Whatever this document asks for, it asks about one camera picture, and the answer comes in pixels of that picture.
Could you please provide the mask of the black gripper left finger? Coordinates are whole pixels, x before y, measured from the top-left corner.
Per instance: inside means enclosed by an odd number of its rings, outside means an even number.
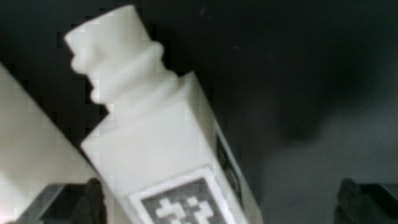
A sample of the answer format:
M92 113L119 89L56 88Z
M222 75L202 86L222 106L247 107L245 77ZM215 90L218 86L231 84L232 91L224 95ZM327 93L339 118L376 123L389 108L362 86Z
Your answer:
M16 219L16 224L106 224L101 182L49 184Z

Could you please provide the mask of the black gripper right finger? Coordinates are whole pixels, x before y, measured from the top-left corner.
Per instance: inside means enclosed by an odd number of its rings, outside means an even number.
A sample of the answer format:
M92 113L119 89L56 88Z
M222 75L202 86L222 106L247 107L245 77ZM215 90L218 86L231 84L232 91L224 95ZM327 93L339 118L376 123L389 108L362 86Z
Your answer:
M341 180L334 224L398 224L398 183Z

